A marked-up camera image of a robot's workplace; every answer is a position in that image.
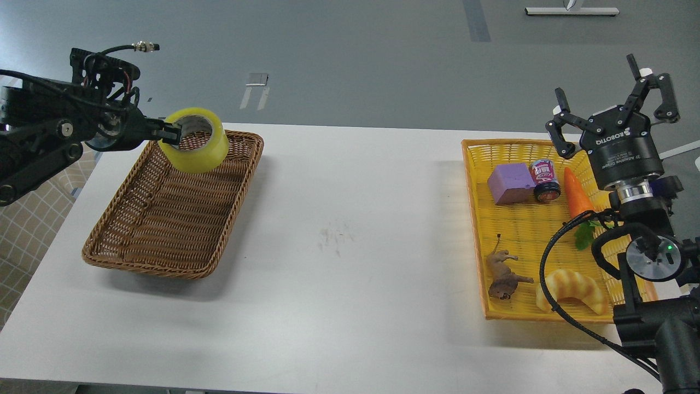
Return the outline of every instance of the robotic arm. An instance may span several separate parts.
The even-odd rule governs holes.
[[[126,151],[144,140],[179,144],[179,126],[144,116],[138,108],[138,67],[107,56],[117,50],[151,52],[140,41],[93,53],[73,48],[71,82],[20,72],[21,88],[0,92],[0,206],[36,189],[83,155],[81,142],[97,151]],[[112,93],[115,84],[120,87]]]
[[[545,127],[557,153],[571,158],[581,150],[586,152],[598,188],[610,192],[611,208],[580,215],[555,234],[542,256],[540,274],[556,240],[578,222],[593,217],[614,222],[613,229],[594,240],[591,253],[605,272],[622,281],[624,303],[613,308],[622,346],[596,337],[555,300],[548,297],[548,301],[566,321],[654,375],[664,393],[700,393],[700,289],[686,297],[644,302],[634,278],[676,279],[679,285],[700,281],[700,237],[678,241],[669,220],[671,200],[683,186],[675,176],[659,178],[664,168],[650,134],[652,124],[640,113],[650,90],[659,89],[663,102],[654,117],[658,123],[675,123],[679,119],[676,98],[668,74],[656,76],[650,69],[640,70],[633,55],[627,61],[636,84],[626,102],[587,120],[572,115],[564,91],[555,90],[559,106]],[[565,124],[583,130],[578,146],[564,140],[561,127]],[[631,236],[632,241],[626,252],[617,255],[615,266],[606,260],[602,247],[623,236]]]

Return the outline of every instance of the yellow plastic basket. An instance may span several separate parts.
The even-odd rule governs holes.
[[[585,154],[578,154],[565,161],[548,140],[464,140],[462,141],[467,188],[470,195],[474,244],[478,260],[479,294],[486,319],[563,321],[551,311],[540,310],[535,303],[539,283],[540,259],[552,235],[570,219],[566,203],[566,190],[561,185],[561,196],[549,203],[538,203],[534,196],[525,203],[496,205],[487,180],[498,164],[527,163],[540,158],[554,162],[554,169],[561,183],[564,168],[569,167],[581,181],[584,190],[593,201],[596,211],[609,208],[608,193],[598,190],[591,165]],[[530,276],[534,284],[520,283],[510,299],[489,297],[488,290],[493,277],[486,266],[486,256],[496,245],[501,234],[499,250],[507,249],[519,260],[508,260],[507,265],[518,275]],[[574,231],[567,233],[552,249],[547,258],[546,274],[556,269],[571,269],[593,278],[606,295],[608,312],[597,315],[577,299],[563,299],[559,303],[564,310],[580,322],[613,322],[612,305],[623,304],[622,285],[600,269],[590,249],[578,251]],[[620,238],[603,248],[606,259],[617,264],[616,255],[623,252],[629,238]],[[653,285],[637,279],[645,301],[657,299]]]

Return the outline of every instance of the white stand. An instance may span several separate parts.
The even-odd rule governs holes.
[[[617,8],[591,7],[583,8],[584,0],[568,0],[565,7],[526,7],[527,15],[609,15],[620,13]]]

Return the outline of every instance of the wicker basket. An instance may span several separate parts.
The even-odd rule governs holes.
[[[593,201],[596,210],[608,208],[608,194],[596,187],[588,158],[578,154],[565,161],[546,140],[464,140],[462,141],[467,186],[470,195],[474,243],[479,263],[479,293],[486,319],[563,321],[555,312],[540,310],[535,303],[540,260],[546,244],[569,217],[566,190],[562,196],[549,203],[538,203],[534,196],[525,203],[496,205],[487,180],[498,164],[532,163],[539,158],[554,162],[559,179],[564,179],[564,168],[569,167],[581,181],[584,190]],[[578,251],[574,231],[566,234],[552,249],[547,258],[546,274],[555,269],[571,269],[593,278],[606,295],[610,306],[624,303],[622,284],[600,269],[590,250]],[[486,256],[496,245],[496,234],[501,234],[499,249],[508,249],[519,256],[518,261],[508,260],[513,272],[535,278],[535,284],[520,283],[511,299],[489,297],[488,289],[493,281]],[[615,255],[624,251],[629,237],[608,243],[603,253],[611,263],[617,264]],[[657,299],[651,283],[637,279],[645,301]],[[581,322],[613,322],[612,308],[597,315],[578,300],[560,300],[569,314]]]
[[[171,278],[212,273],[263,152],[259,135],[228,130],[226,135],[226,159],[204,174],[174,169],[149,142],[90,233],[83,260]],[[195,133],[181,147],[194,149],[208,138]]]

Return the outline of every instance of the stand base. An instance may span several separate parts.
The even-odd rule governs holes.
[[[607,15],[615,16],[620,13],[617,8],[589,7],[567,10],[564,7],[526,7],[527,15]]]

